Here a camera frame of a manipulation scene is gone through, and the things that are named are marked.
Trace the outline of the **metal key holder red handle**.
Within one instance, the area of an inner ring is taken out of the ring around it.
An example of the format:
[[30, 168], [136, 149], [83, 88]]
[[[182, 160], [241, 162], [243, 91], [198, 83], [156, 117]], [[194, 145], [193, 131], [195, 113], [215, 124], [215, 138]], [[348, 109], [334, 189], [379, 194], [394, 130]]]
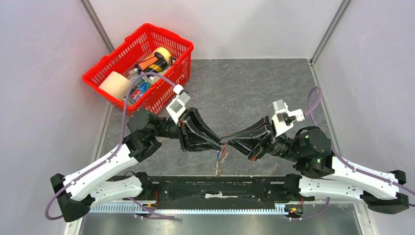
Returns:
[[222, 145], [221, 148], [218, 150], [216, 155], [216, 164], [215, 164], [215, 176], [219, 177], [223, 172], [223, 163], [227, 158], [227, 151], [226, 146]]

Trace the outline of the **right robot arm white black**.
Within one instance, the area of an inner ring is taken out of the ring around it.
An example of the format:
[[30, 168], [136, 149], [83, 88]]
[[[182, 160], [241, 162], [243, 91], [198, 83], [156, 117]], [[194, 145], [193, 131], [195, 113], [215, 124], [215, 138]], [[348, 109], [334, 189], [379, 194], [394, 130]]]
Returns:
[[282, 187], [288, 200], [349, 199], [383, 214], [397, 214], [410, 207], [408, 196], [399, 191], [399, 185], [406, 182], [403, 171], [379, 172], [341, 159], [332, 150], [331, 140], [316, 126], [301, 128], [290, 138], [286, 131], [294, 121], [286, 115], [264, 117], [249, 128], [223, 136], [220, 142], [251, 161], [269, 154], [293, 162], [296, 173], [286, 175]]

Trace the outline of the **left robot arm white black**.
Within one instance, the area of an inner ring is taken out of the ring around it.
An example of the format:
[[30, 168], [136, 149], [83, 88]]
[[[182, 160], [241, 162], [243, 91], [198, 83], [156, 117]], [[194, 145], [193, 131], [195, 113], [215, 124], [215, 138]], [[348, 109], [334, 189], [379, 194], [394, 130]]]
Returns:
[[190, 152], [221, 151], [220, 138], [202, 120], [196, 108], [160, 117], [146, 109], [133, 112], [126, 122], [130, 131], [109, 153], [69, 174], [57, 173], [50, 179], [54, 197], [48, 202], [48, 220], [76, 221], [101, 204], [122, 198], [152, 197], [154, 188], [144, 172], [110, 182], [116, 173], [143, 162], [160, 147], [158, 137], [178, 139], [181, 149]]

